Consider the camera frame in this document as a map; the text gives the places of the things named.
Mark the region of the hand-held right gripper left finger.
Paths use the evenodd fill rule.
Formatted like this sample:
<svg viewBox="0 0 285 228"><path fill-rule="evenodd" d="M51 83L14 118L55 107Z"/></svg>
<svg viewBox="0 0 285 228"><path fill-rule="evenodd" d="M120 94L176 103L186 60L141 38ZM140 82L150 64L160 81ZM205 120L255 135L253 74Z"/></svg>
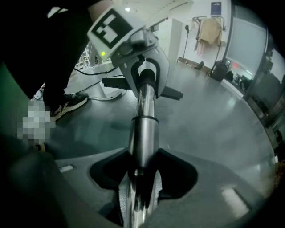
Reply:
<svg viewBox="0 0 285 228"><path fill-rule="evenodd" d="M116 225L123 225L119 203L119 185L127 173L127 148L56 160L62 175L79 195L98 214Z"/></svg>

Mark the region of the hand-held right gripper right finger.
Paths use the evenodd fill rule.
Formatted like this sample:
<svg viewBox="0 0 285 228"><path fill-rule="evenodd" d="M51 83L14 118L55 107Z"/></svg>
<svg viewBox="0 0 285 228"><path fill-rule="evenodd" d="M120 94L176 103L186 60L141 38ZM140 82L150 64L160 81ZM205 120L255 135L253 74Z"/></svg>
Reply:
<svg viewBox="0 0 285 228"><path fill-rule="evenodd" d="M265 171L234 171L211 160L160 150L162 190L155 210L158 228L241 228L274 190L274 165Z"/></svg>

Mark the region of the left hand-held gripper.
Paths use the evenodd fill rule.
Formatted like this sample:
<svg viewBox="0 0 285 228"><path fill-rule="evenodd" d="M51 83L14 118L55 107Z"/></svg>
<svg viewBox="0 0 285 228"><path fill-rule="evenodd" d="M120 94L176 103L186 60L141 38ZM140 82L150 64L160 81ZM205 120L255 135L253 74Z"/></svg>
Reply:
<svg viewBox="0 0 285 228"><path fill-rule="evenodd" d="M167 82L169 61L158 40L143 20L123 8L108 8L91 26L87 36L99 57L121 66L130 90L138 97L139 67L143 60L132 59L145 53L146 68L155 74L155 95L159 98Z"/></svg>

